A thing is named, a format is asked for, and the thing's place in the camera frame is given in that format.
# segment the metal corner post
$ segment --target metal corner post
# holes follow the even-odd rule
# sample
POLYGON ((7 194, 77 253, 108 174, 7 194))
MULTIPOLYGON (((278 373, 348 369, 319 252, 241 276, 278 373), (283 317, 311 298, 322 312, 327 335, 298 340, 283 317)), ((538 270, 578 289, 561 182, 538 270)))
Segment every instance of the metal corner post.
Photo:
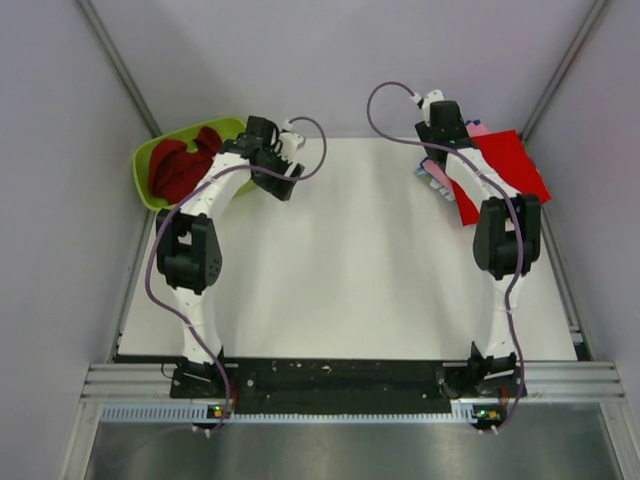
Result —
POLYGON ((542 92, 542 96, 536 103, 536 106, 533 109, 533 112, 529 116, 527 123, 522 129, 521 137, 524 142, 528 142, 531 139, 531 135, 533 131, 538 126, 540 119, 546 112, 549 107, 549 103, 555 96, 556 92, 560 88, 560 85, 567 77, 571 66, 574 64, 576 58, 583 51, 587 40, 592 36, 592 34, 596 31, 597 27, 600 25, 604 17, 606 16, 608 7, 611 5, 611 0, 595 0, 587 17, 584 22, 580 26, 578 33, 574 37, 571 45, 569 46, 567 52, 564 54, 560 65, 556 68, 551 80, 545 87, 542 92))

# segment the black cable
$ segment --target black cable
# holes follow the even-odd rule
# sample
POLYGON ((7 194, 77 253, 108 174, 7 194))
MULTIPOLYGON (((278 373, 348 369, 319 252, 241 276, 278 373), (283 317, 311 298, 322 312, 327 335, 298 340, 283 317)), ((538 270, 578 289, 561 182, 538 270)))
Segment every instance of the black cable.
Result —
POLYGON ((162 365, 160 365, 160 373, 162 374, 162 376, 164 378, 168 378, 169 380, 173 380, 173 378, 171 378, 169 375, 167 375, 166 373, 164 373, 164 363, 162 365))

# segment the white table surface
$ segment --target white table surface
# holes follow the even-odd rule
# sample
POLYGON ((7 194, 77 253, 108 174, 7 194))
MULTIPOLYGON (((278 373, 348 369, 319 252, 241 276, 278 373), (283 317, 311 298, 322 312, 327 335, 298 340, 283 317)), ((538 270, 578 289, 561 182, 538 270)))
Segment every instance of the white table surface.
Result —
MULTIPOLYGON (((321 151, 307 141, 310 171, 321 151)), ((474 227, 413 171, 418 147, 331 139, 324 168, 289 202, 259 189, 235 198, 216 225, 216 288, 227 356, 466 359, 478 329, 484 272, 474 227)), ((144 292, 147 245, 121 354, 181 355, 182 329, 144 292)), ((171 303, 154 267, 152 288, 171 303)), ((575 360, 543 243, 515 314, 527 360, 575 360)))

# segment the red cloth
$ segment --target red cloth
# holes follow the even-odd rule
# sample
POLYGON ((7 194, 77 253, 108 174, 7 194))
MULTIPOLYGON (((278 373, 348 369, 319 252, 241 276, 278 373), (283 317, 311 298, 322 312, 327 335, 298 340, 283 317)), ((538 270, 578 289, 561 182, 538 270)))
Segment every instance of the red cloth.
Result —
POLYGON ((222 145, 220 135, 211 127, 202 127, 193 140, 198 151, 187 152, 187 144, 165 138, 151 152, 149 190, 154 197, 178 203, 196 188, 213 165, 213 157, 222 145))
MULTIPOLYGON (((515 130, 473 137, 473 141, 486 162, 505 182, 524 194, 536 194, 540 203, 551 200, 551 195, 538 169, 527 156, 515 130)), ((451 186, 460 211, 462 225, 478 223, 479 213, 473 202, 453 180, 451 186)))

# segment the metal floor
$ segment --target metal floor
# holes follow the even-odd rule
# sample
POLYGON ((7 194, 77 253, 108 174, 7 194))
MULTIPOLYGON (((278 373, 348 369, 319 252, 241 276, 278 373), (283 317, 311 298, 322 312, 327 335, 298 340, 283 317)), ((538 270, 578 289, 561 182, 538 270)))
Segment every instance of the metal floor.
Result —
POLYGON ((523 405, 499 437, 467 425, 232 425, 207 440, 166 425, 103 424, 85 480, 622 478, 598 405, 523 405))

